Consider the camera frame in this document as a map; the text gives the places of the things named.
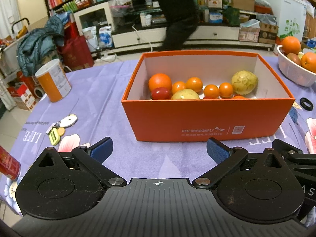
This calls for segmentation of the kumquat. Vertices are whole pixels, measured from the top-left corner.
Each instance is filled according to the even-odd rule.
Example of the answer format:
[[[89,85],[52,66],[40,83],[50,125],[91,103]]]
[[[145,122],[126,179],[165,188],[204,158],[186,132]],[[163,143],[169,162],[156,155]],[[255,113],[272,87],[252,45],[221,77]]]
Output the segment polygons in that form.
[[[218,86],[209,84],[204,88],[204,99],[218,99],[219,96],[220,92]]]
[[[191,77],[186,82],[186,88],[195,91],[196,93],[201,93],[203,90],[202,80],[196,76]]]
[[[177,81],[172,85],[171,92],[172,94],[175,94],[183,89],[186,89],[186,83],[183,81]]]
[[[233,95],[233,87],[228,82],[223,82],[219,86],[220,96],[225,99],[229,99]]]

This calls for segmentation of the red cherry tomato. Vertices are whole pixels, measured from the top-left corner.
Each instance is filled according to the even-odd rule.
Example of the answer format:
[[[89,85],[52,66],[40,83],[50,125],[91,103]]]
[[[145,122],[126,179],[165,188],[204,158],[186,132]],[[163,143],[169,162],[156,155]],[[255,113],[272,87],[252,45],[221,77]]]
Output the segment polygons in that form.
[[[170,91],[165,87],[153,89],[150,96],[153,100],[169,100],[171,98]]]

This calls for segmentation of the large orange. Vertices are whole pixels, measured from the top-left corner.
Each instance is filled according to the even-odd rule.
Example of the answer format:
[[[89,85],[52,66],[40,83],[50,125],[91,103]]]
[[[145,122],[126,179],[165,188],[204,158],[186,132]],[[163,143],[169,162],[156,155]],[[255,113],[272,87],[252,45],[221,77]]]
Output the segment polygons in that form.
[[[235,95],[234,97],[232,97],[232,99],[235,99],[235,100],[244,100],[244,99],[247,99],[247,98],[244,97],[244,96],[241,96],[241,95]]]
[[[150,91],[153,91],[156,88],[164,87],[168,91],[172,89],[172,81],[171,78],[164,73],[157,73],[152,75],[148,82],[148,87]]]

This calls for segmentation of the purple floral tablecloth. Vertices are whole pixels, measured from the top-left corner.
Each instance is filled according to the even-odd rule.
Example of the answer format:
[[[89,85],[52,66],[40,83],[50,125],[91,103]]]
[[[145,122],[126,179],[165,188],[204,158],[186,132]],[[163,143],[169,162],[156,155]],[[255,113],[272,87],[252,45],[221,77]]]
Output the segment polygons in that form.
[[[250,152],[262,152],[274,139],[282,139],[304,153],[315,153],[315,84],[304,88],[285,79],[277,66],[277,58],[266,57],[284,79],[296,98],[296,113],[287,115],[277,132],[268,137],[224,141],[229,147],[241,146]],[[114,142],[114,151],[105,166],[130,178],[195,179],[216,165],[206,152],[205,142],[152,143],[138,142],[127,120],[121,99],[138,62],[127,60],[94,66],[68,74],[72,90],[65,100],[51,103],[43,98],[32,111],[14,108],[1,117],[1,146],[11,152],[23,166],[22,176],[44,148],[51,146],[42,123],[61,120],[75,114],[78,121],[66,129],[66,137],[79,135],[80,145],[94,144],[106,136]],[[314,104],[313,111],[299,109],[299,100],[306,97]],[[1,174],[1,220],[12,227],[21,215],[14,201],[17,183]]]

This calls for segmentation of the white plastic basket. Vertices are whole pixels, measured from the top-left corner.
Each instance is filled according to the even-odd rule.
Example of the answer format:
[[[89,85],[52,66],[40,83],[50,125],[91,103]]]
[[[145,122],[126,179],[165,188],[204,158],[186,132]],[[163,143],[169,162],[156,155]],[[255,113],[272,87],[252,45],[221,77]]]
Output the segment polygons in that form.
[[[282,45],[277,46],[278,67],[289,80],[303,87],[315,84],[315,73],[297,65],[283,54]]]

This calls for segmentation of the red soda can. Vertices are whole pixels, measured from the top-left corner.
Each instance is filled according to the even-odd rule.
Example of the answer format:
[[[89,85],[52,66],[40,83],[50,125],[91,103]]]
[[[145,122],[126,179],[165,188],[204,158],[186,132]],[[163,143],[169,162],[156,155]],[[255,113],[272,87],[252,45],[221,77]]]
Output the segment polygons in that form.
[[[12,181],[19,177],[21,164],[0,146],[0,172]]]

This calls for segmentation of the orange in basket front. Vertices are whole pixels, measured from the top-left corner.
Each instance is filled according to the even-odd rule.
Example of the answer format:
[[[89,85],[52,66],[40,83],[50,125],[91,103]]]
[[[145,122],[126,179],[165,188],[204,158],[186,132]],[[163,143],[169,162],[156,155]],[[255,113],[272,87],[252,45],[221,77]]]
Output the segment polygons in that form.
[[[305,53],[301,58],[301,66],[313,73],[316,73],[316,54],[313,52]]]

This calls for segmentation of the orange in basket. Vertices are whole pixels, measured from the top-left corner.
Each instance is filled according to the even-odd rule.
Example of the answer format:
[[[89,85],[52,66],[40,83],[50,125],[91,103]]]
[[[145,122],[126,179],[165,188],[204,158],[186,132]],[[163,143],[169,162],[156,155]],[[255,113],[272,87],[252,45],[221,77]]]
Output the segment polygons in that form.
[[[287,55],[290,53],[298,55],[301,50],[301,43],[294,36],[287,36],[282,40],[283,52]]]
[[[313,52],[305,53],[301,58],[301,66],[313,73],[316,73],[316,54]]]

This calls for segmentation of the orange in basket back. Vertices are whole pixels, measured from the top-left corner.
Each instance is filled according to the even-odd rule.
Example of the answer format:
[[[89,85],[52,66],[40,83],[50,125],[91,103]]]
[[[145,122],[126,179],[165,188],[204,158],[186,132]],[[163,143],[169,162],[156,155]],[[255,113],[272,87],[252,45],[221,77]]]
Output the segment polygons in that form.
[[[283,52],[287,55],[290,53],[298,55],[301,50],[301,43],[294,36],[287,36],[282,40]]]

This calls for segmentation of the blue jacket pile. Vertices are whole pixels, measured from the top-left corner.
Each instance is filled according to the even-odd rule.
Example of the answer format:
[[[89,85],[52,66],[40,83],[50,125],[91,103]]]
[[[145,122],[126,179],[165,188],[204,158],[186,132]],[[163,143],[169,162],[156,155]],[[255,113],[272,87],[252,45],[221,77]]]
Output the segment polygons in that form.
[[[24,76],[33,76],[43,65],[42,60],[64,45],[64,24],[54,15],[43,28],[37,28],[25,35],[17,45],[17,61]]]

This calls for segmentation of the white small cabinet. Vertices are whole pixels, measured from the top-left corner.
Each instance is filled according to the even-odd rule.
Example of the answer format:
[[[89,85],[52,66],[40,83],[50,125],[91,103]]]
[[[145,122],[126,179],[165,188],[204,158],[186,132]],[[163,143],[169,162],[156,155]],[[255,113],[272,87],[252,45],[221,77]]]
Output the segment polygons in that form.
[[[76,11],[73,15],[79,35],[83,35],[84,28],[92,26],[110,26],[114,31],[115,24],[111,14],[110,6],[110,1],[103,1]]]

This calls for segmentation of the white freezer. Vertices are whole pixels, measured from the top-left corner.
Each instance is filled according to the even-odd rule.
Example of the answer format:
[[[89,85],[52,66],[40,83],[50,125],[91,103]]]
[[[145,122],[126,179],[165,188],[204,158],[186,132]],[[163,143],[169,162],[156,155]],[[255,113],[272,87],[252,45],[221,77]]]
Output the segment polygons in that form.
[[[301,0],[265,0],[272,8],[278,25],[277,36],[281,40],[294,36],[302,40],[306,21],[306,3]]]

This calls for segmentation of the white air conditioner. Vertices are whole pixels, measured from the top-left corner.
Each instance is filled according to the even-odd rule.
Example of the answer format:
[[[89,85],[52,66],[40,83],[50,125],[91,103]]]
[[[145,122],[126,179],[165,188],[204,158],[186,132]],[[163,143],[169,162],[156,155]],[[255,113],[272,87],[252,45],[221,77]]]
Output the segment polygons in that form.
[[[47,18],[46,2],[44,0],[17,0],[21,18],[27,18],[30,24]]]

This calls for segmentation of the person in black clothes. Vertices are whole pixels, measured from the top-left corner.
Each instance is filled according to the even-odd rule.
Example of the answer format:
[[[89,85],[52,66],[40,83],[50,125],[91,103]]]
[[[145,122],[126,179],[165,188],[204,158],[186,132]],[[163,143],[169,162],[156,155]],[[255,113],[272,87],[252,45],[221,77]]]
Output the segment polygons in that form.
[[[198,12],[194,0],[157,1],[167,23],[165,39],[160,50],[181,50],[184,42],[195,32],[198,26]]]

